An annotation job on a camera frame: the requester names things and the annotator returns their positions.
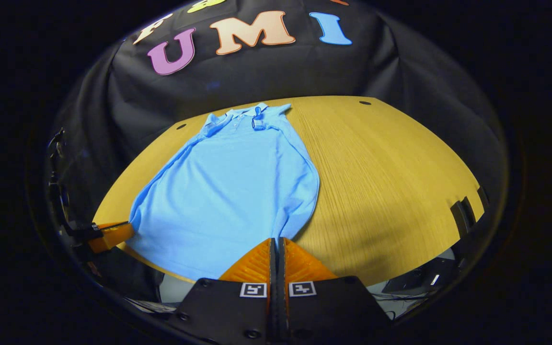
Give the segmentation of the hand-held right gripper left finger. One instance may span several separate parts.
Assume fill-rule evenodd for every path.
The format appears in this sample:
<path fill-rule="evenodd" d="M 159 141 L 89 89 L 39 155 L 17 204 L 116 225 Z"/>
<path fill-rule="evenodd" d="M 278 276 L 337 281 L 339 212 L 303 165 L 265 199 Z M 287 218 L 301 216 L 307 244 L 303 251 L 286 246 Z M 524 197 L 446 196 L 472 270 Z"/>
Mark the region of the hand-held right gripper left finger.
<path fill-rule="evenodd" d="M 219 279 L 198 279 L 168 324 L 200 345 L 269 345 L 278 328 L 276 241 L 269 238 Z"/>

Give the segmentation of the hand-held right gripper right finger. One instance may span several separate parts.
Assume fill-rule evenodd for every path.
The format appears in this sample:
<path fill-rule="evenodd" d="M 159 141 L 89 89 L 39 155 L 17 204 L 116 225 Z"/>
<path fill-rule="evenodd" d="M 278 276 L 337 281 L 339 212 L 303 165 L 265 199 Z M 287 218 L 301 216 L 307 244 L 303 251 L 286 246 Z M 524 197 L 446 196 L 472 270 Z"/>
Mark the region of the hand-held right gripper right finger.
<path fill-rule="evenodd" d="M 357 276 L 337 277 L 295 242 L 278 239 L 278 342 L 380 345 L 392 326 Z"/>

